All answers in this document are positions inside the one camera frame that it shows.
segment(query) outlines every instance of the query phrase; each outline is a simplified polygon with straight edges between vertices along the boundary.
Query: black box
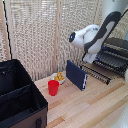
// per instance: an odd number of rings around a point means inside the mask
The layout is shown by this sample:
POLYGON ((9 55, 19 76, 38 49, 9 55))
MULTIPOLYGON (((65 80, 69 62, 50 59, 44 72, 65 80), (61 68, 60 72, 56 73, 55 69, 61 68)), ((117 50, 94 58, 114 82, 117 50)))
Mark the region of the black box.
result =
POLYGON ((0 62, 0 128, 45 128, 48 102, 19 60, 0 62))

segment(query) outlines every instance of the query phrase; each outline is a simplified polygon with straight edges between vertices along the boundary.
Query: cable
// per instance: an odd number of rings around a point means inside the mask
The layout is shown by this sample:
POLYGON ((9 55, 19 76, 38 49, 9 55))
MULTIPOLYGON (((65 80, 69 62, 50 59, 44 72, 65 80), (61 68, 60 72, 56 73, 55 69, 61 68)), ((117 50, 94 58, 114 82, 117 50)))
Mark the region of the cable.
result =
POLYGON ((125 13, 128 11, 128 9, 123 13, 123 15, 121 16, 121 18, 125 15, 125 13))

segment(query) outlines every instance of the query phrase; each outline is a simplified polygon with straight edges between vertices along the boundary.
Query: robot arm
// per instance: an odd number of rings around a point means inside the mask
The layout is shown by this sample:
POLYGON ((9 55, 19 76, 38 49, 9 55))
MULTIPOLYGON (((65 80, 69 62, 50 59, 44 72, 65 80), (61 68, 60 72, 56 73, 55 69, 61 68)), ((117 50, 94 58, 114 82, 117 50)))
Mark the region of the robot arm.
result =
POLYGON ((70 35, 69 42, 86 52, 83 61, 89 63, 94 61, 104 41, 120 21, 127 4, 128 0, 103 0, 101 26, 89 25, 70 35))

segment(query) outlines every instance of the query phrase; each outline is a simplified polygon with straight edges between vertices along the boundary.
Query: yellow object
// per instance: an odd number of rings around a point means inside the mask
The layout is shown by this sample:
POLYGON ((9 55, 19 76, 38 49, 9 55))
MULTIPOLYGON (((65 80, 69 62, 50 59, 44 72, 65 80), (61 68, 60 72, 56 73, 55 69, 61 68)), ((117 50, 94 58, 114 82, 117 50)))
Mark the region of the yellow object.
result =
POLYGON ((64 80, 63 75, 62 75, 62 72, 58 72, 57 73, 57 76, 59 78, 59 81, 64 80))

